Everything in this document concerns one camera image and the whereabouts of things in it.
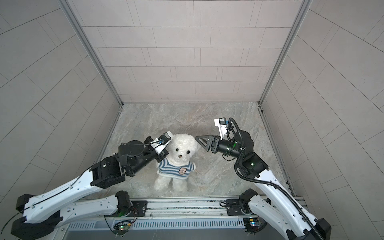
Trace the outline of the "blue white striped knit sweater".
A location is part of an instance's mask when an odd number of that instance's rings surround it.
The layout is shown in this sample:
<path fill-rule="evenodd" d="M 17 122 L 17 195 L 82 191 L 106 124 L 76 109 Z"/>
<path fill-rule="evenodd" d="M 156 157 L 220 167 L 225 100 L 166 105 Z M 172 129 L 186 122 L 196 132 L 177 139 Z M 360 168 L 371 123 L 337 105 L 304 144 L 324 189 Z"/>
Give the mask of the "blue white striped knit sweater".
<path fill-rule="evenodd" d="M 189 162 L 184 166 L 175 166 L 172 165 L 167 158 L 164 158 L 158 164 L 157 174 L 159 176 L 167 177 L 167 178 L 175 178 L 179 180 L 188 179 L 189 175 L 196 170 L 195 163 Z"/>

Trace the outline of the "white teddy bear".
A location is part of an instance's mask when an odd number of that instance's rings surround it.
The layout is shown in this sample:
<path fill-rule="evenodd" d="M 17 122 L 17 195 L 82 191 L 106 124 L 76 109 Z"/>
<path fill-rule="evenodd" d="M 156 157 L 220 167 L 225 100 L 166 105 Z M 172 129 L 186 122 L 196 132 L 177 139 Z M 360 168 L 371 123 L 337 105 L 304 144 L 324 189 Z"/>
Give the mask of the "white teddy bear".
<path fill-rule="evenodd" d="M 169 154 L 166 158 L 172 165 L 184 166 L 192 162 L 191 157 L 198 151 L 199 147 L 200 145 L 193 136 L 176 134 L 167 146 Z M 186 192 L 188 189 L 187 179 L 179 180 L 158 175 L 154 183 L 154 190 L 163 191 L 169 187 L 169 184 L 172 184 L 173 191 L 177 193 Z"/>

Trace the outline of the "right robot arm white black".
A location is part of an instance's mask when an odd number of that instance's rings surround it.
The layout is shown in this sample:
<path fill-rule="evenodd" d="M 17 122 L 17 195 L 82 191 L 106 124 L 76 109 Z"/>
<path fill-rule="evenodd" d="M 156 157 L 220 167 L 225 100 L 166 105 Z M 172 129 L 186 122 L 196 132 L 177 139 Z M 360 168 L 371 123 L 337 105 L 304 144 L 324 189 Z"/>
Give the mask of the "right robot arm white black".
<path fill-rule="evenodd" d="M 307 211 L 286 191 L 269 166 L 254 152 L 254 141 L 246 131 L 237 132 L 232 140 L 218 135 L 197 136 L 196 141 L 207 151 L 236 159 L 236 175 L 254 183 L 270 200 L 264 201 L 253 190 L 243 193 L 245 212 L 264 219 L 286 240 L 328 240 L 332 227 Z"/>

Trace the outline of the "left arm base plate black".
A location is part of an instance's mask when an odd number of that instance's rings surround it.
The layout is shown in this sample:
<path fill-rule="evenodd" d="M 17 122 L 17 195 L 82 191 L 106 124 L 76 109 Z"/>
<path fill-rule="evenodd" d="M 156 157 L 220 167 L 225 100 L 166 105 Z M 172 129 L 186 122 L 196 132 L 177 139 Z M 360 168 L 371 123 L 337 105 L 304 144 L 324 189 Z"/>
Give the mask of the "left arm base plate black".
<path fill-rule="evenodd" d="M 131 207 L 117 209 L 113 214 L 107 215 L 112 218 L 144 217 L 148 201 L 131 201 Z"/>

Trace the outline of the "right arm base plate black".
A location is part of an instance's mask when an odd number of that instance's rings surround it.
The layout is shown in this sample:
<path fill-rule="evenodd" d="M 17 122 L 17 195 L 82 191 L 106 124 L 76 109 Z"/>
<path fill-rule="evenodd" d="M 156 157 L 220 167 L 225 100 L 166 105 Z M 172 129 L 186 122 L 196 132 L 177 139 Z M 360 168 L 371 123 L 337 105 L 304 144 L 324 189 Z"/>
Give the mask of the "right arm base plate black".
<path fill-rule="evenodd" d="M 228 199 L 220 202 L 220 206 L 227 210 L 228 216 L 256 216 L 251 212 L 250 201 L 241 199 Z"/>

